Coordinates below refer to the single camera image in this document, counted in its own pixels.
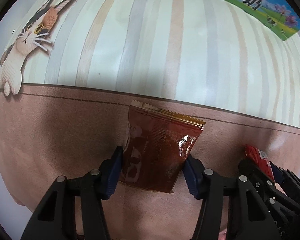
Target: red snack packet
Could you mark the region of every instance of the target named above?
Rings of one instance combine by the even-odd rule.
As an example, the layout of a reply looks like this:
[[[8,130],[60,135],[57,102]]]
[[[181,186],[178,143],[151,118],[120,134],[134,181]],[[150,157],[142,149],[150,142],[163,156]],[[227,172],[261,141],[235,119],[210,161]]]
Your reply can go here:
[[[274,182],[274,176],[271,168],[270,161],[265,152],[245,145],[245,156],[255,162],[255,164]]]
[[[133,101],[129,138],[119,180],[146,190],[171,193],[205,122]]]

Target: screw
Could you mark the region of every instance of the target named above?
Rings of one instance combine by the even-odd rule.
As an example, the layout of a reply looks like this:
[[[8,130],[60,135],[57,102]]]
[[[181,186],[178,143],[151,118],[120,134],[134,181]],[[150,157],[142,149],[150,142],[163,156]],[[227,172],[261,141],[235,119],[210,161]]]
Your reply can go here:
[[[212,175],[213,174],[213,170],[212,169],[205,169],[204,170],[204,174],[206,174],[206,175]]]
[[[98,175],[100,173],[100,171],[98,169],[94,169],[92,171],[90,171],[90,174],[95,176],[95,175]]]
[[[248,180],[248,178],[246,176],[244,176],[244,175],[241,175],[239,177],[239,180],[241,180],[242,182],[246,182]]]
[[[66,179],[65,176],[59,176],[57,177],[57,182],[63,182]]]

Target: green grass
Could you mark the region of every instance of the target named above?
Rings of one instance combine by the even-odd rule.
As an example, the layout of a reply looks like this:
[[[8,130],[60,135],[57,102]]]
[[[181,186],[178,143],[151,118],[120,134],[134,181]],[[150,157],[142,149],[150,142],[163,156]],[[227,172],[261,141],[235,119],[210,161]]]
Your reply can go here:
[[[264,7],[262,7],[262,10],[265,11],[265,12],[262,12],[262,11],[259,11],[259,10],[253,10],[251,7],[245,5],[244,3],[242,3],[238,0],[225,0],[225,1],[234,4],[235,6],[241,8],[242,10],[244,10],[246,13],[248,13],[248,14],[252,15],[253,17],[255,17],[256,19],[258,19],[265,26],[270,28],[276,35],[278,35],[278,37],[283,41],[285,41],[287,38],[291,37],[293,34],[295,34],[297,32],[296,29],[289,28],[288,26],[283,24],[282,21],[285,20],[284,16],[282,17],[280,22],[275,19],[275,18],[280,18],[280,13],[273,12],[271,10],[268,10],[268,9],[264,8]],[[267,22],[267,15],[274,18],[273,20],[277,23],[277,26],[272,27],[271,24],[269,24]],[[281,29],[286,33],[285,35],[283,35],[281,33]]]

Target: yellow cat eye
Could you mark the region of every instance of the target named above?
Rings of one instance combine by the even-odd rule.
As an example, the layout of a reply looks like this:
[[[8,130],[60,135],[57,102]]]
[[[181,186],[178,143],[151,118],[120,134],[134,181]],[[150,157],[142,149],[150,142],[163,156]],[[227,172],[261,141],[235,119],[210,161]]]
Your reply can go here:
[[[30,23],[28,28],[27,28],[27,31],[32,27],[33,23]]]
[[[36,27],[36,29],[34,30],[34,33],[37,34],[39,31],[42,30],[42,28],[43,28],[43,24],[40,23],[40,24]]]

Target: calico cat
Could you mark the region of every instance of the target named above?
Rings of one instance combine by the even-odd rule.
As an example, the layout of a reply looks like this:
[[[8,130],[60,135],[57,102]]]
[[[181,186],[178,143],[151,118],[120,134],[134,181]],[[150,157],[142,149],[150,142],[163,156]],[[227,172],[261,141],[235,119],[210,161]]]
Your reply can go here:
[[[22,83],[21,67],[26,57],[37,47],[48,51],[41,43],[52,43],[47,39],[50,30],[60,13],[74,1],[63,0],[56,6],[50,6],[53,0],[46,1],[20,31],[15,42],[3,53],[0,60],[0,89],[3,88],[5,96],[19,93]]]

